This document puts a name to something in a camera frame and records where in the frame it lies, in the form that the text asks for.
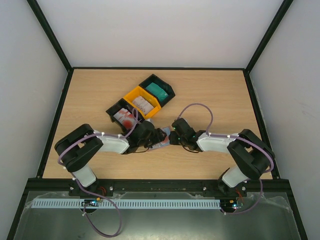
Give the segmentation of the white pink card stack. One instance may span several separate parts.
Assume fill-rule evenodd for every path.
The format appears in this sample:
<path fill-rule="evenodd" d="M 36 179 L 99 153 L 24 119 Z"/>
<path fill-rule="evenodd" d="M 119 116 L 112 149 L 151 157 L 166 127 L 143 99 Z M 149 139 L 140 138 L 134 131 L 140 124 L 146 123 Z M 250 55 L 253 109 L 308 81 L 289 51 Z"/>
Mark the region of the white pink card stack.
<path fill-rule="evenodd" d="M 141 112 L 146 116 L 149 114 L 153 109 L 153 105 L 150 104 L 146 99 L 144 99 L 142 96 L 136 97 L 132 103 L 139 109 Z"/>

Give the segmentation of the black bin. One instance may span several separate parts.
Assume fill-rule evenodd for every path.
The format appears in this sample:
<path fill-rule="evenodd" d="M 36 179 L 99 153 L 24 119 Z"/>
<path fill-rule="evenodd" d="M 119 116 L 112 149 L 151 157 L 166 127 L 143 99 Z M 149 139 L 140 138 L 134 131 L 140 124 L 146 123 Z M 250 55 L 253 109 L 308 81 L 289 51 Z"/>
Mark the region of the black bin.
<path fill-rule="evenodd" d="M 164 107 L 176 96 L 173 88 L 155 74 L 151 74 L 139 86 L 154 96 L 161 107 Z"/>
<path fill-rule="evenodd" d="M 134 107 L 124 98 L 121 98 L 113 106 L 107 109 L 106 113 L 109 115 L 110 120 L 119 125 L 123 132 L 126 132 L 133 127 L 135 116 L 138 116 L 138 124 L 145 120 L 139 111 L 134 113 Z"/>

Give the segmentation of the yellow bin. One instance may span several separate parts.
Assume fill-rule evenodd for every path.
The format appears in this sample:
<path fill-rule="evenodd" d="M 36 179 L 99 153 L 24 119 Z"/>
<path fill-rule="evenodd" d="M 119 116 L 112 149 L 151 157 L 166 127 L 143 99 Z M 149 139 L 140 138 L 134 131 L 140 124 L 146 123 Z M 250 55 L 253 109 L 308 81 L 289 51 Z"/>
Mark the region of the yellow bin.
<path fill-rule="evenodd" d="M 127 93 L 123 99 L 138 109 L 144 119 L 150 119 L 162 108 L 158 100 L 140 86 Z"/>

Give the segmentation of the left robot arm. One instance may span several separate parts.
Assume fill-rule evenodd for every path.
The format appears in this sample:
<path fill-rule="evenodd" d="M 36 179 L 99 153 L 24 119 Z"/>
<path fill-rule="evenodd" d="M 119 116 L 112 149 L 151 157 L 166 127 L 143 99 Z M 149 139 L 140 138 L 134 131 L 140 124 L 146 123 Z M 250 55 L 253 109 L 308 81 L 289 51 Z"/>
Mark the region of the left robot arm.
<path fill-rule="evenodd" d="M 89 161 L 98 152 L 120 155 L 135 153 L 139 148 L 150 150 L 169 138 L 169 132 L 156 128 L 150 121 L 135 123 L 120 134 L 94 130 L 83 124 L 60 139 L 54 146 L 58 164 L 62 165 L 82 187 L 87 188 L 97 181 Z"/>

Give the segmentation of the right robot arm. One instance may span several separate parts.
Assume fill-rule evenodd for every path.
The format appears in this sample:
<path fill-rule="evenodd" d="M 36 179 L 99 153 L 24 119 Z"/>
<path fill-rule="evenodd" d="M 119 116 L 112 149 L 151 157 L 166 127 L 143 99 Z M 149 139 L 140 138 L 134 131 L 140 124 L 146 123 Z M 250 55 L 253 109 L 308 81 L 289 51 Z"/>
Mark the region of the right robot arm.
<path fill-rule="evenodd" d="M 249 129 L 234 134 L 195 131 L 183 118 L 171 126 L 171 145 L 193 153 L 220 152 L 232 156 L 236 166 L 228 168 L 217 180 L 218 191 L 224 196 L 233 193 L 240 183 L 259 180 L 262 174 L 274 169 L 274 152 Z"/>

